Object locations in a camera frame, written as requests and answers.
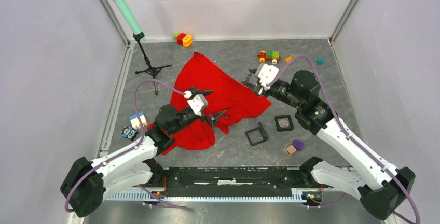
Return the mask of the white and blue block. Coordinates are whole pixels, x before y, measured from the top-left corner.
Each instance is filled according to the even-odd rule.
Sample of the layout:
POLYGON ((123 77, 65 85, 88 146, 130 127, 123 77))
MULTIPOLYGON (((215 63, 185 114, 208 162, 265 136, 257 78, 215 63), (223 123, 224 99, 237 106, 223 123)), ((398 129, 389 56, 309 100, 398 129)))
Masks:
POLYGON ((138 114, 134 114, 134 115, 130 116, 129 120, 130 120, 131 126, 135 130, 139 130, 141 128, 141 126, 144 126, 144 127, 148 126, 148 121, 147 121, 143 111, 139 112, 138 114))

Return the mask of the orange toy block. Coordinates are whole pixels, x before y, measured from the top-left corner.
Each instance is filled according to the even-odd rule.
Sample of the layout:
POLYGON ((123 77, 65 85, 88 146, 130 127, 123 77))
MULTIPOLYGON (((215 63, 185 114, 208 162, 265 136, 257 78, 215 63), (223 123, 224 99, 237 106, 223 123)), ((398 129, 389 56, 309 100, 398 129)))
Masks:
POLYGON ((185 35, 182 38, 182 45, 184 47, 189 47, 192 44, 192 42, 193 42, 193 37, 191 35, 185 35))

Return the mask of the red toy block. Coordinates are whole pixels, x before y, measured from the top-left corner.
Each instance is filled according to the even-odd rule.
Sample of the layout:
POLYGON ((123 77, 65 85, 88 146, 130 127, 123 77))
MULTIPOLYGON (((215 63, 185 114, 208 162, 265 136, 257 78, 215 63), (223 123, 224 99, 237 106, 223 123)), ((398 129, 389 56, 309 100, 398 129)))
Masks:
POLYGON ((178 39, 177 39, 177 43, 179 44, 179 45, 182 45, 183 44, 183 38, 186 36, 186 34, 185 33, 180 33, 180 35, 179 35, 179 37, 178 37, 178 39))

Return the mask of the black square frame box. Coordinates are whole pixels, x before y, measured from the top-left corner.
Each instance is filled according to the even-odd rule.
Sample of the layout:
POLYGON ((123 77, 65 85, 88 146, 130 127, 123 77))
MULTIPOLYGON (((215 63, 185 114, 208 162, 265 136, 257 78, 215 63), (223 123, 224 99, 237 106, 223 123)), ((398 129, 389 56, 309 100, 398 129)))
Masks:
POLYGON ((269 140, 268 134, 265 131, 263 124, 261 122, 258 122, 257 127, 245 131, 245 136, 251 147, 265 143, 266 141, 269 140))

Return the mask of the black tripod stand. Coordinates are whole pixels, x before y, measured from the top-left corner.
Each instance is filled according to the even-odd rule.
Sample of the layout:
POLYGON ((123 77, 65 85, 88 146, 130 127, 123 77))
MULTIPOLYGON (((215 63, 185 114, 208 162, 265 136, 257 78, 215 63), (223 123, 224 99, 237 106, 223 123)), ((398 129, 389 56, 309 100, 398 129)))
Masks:
POLYGON ((141 39, 144 37, 145 37, 145 35, 143 32, 140 32, 139 34, 133 33, 133 38, 137 42, 137 44, 139 45, 139 48, 140 48, 142 55, 143 55, 144 62, 147 66, 146 69, 140 70, 140 71, 135 71, 135 73, 136 74, 146 73, 146 74, 149 74, 152 77, 152 79, 156 79, 156 77, 158 76, 158 74, 161 72, 162 69, 171 67, 172 65, 169 64, 169 65, 164 65, 164 66, 159 66, 159 67, 152 66, 151 61, 150 61, 149 57, 146 55, 146 52, 145 52, 143 45, 142 45, 142 42, 141 42, 141 39))

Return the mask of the wooden letter cube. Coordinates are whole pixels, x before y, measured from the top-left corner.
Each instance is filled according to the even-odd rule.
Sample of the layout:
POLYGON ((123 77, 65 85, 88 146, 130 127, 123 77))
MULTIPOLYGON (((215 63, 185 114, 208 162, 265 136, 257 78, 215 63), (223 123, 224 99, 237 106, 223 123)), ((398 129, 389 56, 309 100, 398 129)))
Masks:
POLYGON ((291 156, 292 154, 294 154, 297 151, 296 147, 293 145, 289 145, 288 147, 286 147, 285 152, 291 156))

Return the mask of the colourful toy train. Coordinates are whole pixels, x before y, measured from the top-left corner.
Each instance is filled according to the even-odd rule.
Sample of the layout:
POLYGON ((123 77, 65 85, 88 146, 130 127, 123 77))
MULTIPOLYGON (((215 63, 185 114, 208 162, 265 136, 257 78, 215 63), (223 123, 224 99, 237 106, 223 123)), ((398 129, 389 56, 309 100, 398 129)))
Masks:
POLYGON ((278 51, 265 51, 262 50, 257 55, 260 63, 271 62, 272 64, 277 64, 280 60, 280 53, 278 51))

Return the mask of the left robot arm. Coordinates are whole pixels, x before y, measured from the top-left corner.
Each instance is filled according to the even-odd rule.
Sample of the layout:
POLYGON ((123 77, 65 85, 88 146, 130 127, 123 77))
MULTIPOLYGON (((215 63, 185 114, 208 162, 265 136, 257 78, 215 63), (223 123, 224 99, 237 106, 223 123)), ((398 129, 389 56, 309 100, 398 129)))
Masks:
POLYGON ((226 113, 222 110, 206 114, 206 97, 211 90, 190 87, 183 93, 187 105, 182 110, 172 104, 163 105, 150 129, 142 127, 140 138, 117 151, 100 158, 78 158, 66 175, 60 191, 65 197, 64 208, 85 217, 95 211, 108 197, 125 189, 148 183, 157 186, 163 180, 163 172, 146 162, 168 150, 175 142, 175 135, 200 121, 215 127, 226 113))

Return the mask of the orange lego brick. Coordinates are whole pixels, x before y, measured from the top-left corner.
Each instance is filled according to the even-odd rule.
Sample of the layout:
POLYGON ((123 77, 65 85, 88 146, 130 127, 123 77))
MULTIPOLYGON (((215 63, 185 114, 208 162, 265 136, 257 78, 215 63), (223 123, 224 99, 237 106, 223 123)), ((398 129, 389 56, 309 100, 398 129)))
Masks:
POLYGON ((285 58, 285 63, 286 64, 291 64, 291 63, 293 63, 293 61, 294 61, 294 59, 293 59, 292 56, 288 56, 288 57, 285 58))

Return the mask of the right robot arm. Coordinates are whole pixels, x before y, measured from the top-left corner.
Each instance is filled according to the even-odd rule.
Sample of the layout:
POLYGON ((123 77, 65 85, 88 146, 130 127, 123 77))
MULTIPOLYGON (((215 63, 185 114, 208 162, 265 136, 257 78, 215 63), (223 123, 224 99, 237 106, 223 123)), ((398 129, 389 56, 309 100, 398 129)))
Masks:
POLYGON ((290 83, 274 79, 278 69, 251 69, 243 84, 258 96, 273 97, 296 108, 295 118, 311 134, 334 148, 354 168, 330 165, 312 157, 301 167, 300 181, 307 187, 323 184, 360 201, 375 218, 386 220, 407 199, 416 175, 408 167, 397 168, 369 148, 319 97, 320 81, 311 71, 297 71, 290 83))

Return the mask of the blue patterned card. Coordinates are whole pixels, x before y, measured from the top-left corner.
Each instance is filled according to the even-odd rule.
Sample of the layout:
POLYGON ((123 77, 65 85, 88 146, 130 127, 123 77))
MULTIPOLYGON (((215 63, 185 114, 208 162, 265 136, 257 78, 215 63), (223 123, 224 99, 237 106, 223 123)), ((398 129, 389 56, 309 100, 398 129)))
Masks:
POLYGON ((138 133, 139 132, 136 129, 134 129, 132 126, 125 126, 121 130, 122 137, 124 137, 130 141, 134 141, 136 139, 138 133))

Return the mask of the purple lego brick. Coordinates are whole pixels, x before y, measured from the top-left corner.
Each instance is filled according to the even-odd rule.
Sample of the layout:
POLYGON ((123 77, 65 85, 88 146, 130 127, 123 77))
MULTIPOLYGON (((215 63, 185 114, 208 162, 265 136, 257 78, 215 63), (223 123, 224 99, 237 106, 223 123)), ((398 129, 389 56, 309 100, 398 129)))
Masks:
POLYGON ((295 148, 297 151, 302 151, 302 150, 304 149, 305 143, 302 142, 302 141, 300 141, 300 140, 298 140, 298 139, 294 139, 294 140, 292 141, 292 145, 294 146, 294 148, 295 148))

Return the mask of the red garment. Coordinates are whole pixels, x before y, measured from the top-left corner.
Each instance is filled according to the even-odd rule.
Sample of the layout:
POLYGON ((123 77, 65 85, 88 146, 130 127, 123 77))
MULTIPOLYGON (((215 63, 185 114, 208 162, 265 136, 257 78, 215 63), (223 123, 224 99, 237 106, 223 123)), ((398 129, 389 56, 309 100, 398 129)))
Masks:
MULTIPOLYGON (((199 90, 211 90, 207 96, 208 106, 206 115, 224 111, 216 127, 225 134, 229 127, 244 118, 260 116, 271 103, 265 97, 258 97, 249 88, 227 75, 206 56, 195 52, 192 58, 183 66, 174 87, 186 91, 191 86, 199 90)), ((212 127, 208 123, 196 120, 188 127, 183 128, 173 135, 175 142, 160 149, 163 155, 179 147, 186 150, 205 150, 215 144, 212 127)))

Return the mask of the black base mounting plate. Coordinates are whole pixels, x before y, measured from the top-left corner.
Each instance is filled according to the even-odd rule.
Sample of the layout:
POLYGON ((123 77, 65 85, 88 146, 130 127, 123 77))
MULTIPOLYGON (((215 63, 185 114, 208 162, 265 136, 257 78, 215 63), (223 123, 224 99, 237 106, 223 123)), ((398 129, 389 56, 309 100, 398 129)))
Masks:
POLYGON ((318 189, 311 157, 300 167, 169 167, 154 165, 145 188, 163 188, 168 197, 288 197, 292 189, 318 189))

